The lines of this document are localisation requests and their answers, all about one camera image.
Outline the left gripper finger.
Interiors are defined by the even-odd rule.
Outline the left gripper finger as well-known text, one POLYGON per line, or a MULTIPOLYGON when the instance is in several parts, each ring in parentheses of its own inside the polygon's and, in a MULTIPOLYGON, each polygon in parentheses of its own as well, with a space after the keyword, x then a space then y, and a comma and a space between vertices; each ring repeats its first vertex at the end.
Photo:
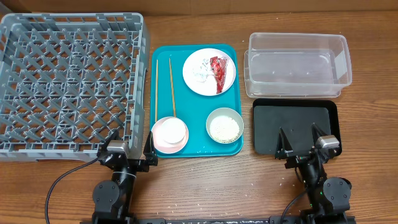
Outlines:
POLYGON ((105 152, 107 151, 107 147, 109 146, 110 142, 113 140, 119 140, 119 130, 116 129, 115 131, 113 131, 113 133, 110 135, 110 137, 108 137, 104 144, 101 146, 101 148, 99 149, 100 152, 105 152))
POLYGON ((156 153, 156 148, 154 146, 154 138, 152 131, 149 132, 144 150, 143 155, 145 156, 145 163, 148 166, 156 166, 158 164, 158 157, 156 153))

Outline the white rice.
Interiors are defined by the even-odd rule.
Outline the white rice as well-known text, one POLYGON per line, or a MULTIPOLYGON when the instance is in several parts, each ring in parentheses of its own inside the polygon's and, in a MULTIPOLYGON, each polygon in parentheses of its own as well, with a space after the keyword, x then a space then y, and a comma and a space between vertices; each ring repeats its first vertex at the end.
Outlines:
POLYGON ((229 116, 217 116, 210 123, 210 136, 219 143, 231 143, 240 136, 238 123, 229 116))

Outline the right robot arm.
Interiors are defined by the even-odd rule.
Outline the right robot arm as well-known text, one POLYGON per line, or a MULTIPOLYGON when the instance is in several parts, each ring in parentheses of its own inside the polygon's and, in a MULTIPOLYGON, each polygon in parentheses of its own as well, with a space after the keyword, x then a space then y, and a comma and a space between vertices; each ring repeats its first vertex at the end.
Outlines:
POLYGON ((304 195, 308 197, 310 208, 293 217, 294 223, 354 223, 353 217, 346 216, 346 211, 350 209, 351 182, 342 177, 328 178, 323 167, 339 154, 340 142, 315 123, 312 124, 312 136, 313 146, 305 152, 294 154, 284 130, 279 129, 275 158, 285 159, 285 168, 294 169, 304 186, 304 191, 286 206, 279 223, 289 221, 287 212, 304 195))

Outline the white tissue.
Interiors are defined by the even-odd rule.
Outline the white tissue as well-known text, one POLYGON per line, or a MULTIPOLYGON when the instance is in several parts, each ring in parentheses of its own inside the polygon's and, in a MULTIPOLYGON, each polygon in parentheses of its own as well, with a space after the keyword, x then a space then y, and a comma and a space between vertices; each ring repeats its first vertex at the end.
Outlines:
POLYGON ((208 77, 213 76, 210 60, 204 58, 200 62, 197 61, 193 64, 193 76, 197 82, 205 82, 208 77))

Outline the red snack wrapper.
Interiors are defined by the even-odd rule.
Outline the red snack wrapper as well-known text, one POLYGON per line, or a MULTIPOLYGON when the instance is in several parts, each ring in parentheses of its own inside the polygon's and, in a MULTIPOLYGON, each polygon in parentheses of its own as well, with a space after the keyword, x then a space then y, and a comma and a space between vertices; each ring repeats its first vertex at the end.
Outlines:
POLYGON ((216 93, 219 94, 223 91, 224 83, 226 80, 226 69, 228 59, 225 57, 212 57, 210 58, 211 71, 216 80, 216 93))

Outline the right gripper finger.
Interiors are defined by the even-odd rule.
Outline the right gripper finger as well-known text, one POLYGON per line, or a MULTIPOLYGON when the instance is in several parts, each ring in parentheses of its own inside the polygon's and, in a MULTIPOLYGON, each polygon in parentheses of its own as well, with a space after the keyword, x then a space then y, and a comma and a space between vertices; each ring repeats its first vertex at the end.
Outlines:
POLYGON ((287 139, 282 128, 279 129, 279 137, 277 141, 277 148, 275 150, 276 159, 287 159, 293 153, 292 146, 287 139))
POLYGON ((326 136, 327 133, 324 132, 322 129, 320 129, 316 123, 312 123, 311 129, 312 129, 313 143, 314 143, 314 146, 316 146, 318 138, 326 136))

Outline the white paper cup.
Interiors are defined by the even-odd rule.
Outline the white paper cup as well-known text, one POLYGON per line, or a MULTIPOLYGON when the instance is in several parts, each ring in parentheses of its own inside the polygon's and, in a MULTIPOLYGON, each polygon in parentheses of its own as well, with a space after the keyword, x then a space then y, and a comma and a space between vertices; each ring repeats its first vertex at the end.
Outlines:
POLYGON ((176 144, 185 137, 186 127, 178 118, 166 119, 160 129, 162 139, 169 144, 176 144))

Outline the grey-green bowl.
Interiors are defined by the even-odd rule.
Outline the grey-green bowl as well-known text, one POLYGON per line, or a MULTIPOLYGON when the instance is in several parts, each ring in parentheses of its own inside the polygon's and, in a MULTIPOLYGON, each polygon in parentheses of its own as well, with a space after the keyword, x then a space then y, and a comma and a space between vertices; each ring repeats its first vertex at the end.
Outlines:
POLYGON ((209 136, 210 136, 210 123, 217 116, 229 116, 229 117, 233 118, 238 123, 238 125, 240 127, 240 136, 237 138, 237 140, 242 136, 243 130, 244 130, 243 119, 237 111, 235 111, 231 108, 218 108, 209 114, 209 116, 207 117, 207 120, 206 120, 206 131, 209 136))

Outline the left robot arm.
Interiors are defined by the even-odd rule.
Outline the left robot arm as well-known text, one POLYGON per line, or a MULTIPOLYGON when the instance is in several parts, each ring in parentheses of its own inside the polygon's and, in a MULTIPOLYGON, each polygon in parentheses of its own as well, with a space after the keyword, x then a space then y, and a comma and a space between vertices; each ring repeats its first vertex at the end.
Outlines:
POLYGON ((113 173, 111 179, 98 183, 93 190, 93 223, 139 223, 130 212, 130 204, 137 173, 149 172, 151 166, 158 164, 153 134, 148 134, 143 150, 145 158, 130 159, 128 150, 128 142, 120 140, 119 132, 115 131, 97 152, 99 163, 113 173))

